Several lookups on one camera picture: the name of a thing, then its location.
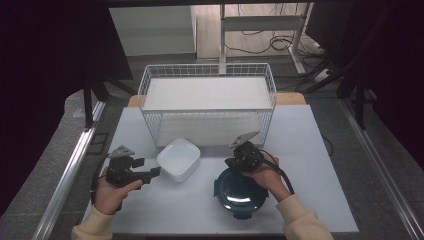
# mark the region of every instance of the white table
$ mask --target white table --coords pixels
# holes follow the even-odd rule
[[[138,108],[125,108],[110,152],[124,145],[145,157],[139,171],[156,167],[156,148]],[[280,158],[304,206],[333,233],[358,232],[318,126],[308,105],[277,106],[264,150]],[[283,219],[270,194],[251,219],[237,220],[213,196],[214,180],[227,168],[228,148],[201,148],[200,166],[184,182],[165,174],[133,191],[114,218],[114,233],[140,235],[282,234]],[[87,207],[86,216],[91,206]]]

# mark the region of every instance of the wire basket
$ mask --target wire basket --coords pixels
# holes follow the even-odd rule
[[[228,146],[259,131],[263,145],[275,107],[268,64],[149,65],[138,101],[157,146],[185,138],[197,146]]]

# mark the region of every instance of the wall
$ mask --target wall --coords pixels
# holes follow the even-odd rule
[[[190,6],[109,11],[127,56],[195,52]]]

